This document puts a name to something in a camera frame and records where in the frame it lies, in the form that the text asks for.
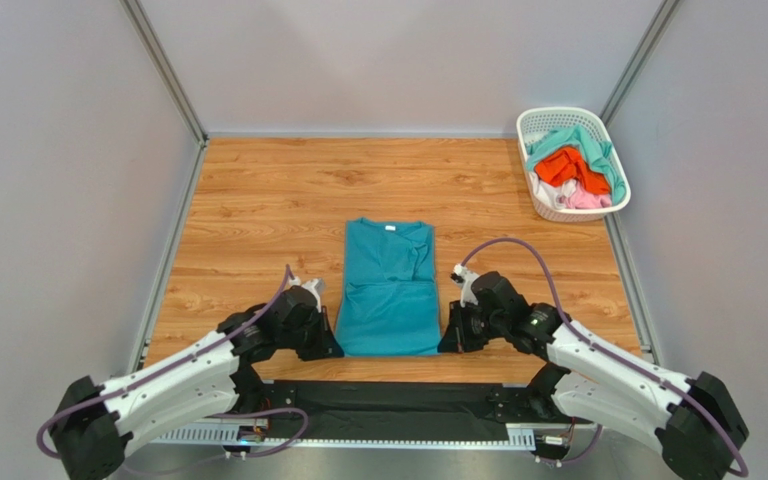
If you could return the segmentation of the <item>teal t shirt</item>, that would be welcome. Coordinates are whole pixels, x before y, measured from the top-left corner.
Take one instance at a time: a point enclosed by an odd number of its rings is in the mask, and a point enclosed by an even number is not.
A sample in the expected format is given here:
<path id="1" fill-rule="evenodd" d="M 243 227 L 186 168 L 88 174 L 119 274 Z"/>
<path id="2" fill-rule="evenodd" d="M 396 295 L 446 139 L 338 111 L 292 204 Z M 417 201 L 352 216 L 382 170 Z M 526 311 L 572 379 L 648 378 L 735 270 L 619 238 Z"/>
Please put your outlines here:
<path id="1" fill-rule="evenodd" d="M 434 356 L 441 340 L 430 224 L 346 223 L 336 339 L 348 357 Z"/>

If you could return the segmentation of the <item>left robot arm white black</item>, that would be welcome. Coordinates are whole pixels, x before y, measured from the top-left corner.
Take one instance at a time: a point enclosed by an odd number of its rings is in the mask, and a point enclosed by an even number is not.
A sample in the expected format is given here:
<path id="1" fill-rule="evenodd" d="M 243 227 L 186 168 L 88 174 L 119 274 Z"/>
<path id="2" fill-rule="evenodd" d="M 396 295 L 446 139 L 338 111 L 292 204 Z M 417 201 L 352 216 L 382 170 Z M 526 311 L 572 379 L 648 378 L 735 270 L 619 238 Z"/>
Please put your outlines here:
<path id="1" fill-rule="evenodd" d="M 193 421 L 270 406 L 254 369 L 281 349 L 303 361 L 341 358 L 321 295 L 324 282 L 292 280 L 265 304 L 229 315 L 188 348 L 129 375 L 66 390 L 39 433 L 71 479 L 103 479 L 150 441 Z"/>

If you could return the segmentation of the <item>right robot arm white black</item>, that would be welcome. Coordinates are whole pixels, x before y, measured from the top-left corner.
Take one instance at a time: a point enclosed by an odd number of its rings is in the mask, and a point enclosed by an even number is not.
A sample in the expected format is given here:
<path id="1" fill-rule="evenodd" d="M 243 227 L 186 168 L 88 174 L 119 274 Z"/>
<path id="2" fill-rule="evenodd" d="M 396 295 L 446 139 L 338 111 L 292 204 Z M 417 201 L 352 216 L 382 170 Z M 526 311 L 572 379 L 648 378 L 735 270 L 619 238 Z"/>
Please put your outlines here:
<path id="1" fill-rule="evenodd" d="M 456 265 L 460 297 L 438 350 L 468 353 L 502 338 L 545 365 L 528 386 L 550 411 L 607 427 L 658 454 L 682 479 L 740 474 L 738 452 L 749 437 L 726 384 L 702 372 L 691 378 L 645 361 L 565 321 L 547 303 L 528 303 L 496 271 Z"/>

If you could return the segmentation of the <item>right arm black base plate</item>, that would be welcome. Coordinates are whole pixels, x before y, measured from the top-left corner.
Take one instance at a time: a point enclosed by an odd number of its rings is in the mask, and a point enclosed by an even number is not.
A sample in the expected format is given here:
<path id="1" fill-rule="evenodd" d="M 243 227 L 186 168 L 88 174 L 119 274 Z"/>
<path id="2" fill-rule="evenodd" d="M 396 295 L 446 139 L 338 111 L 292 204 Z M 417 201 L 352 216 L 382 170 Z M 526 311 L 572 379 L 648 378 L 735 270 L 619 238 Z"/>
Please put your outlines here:
<path id="1" fill-rule="evenodd" d="M 494 419 L 500 423 L 570 425 L 582 422 L 561 412 L 548 394 L 532 387 L 494 386 L 487 395 Z"/>

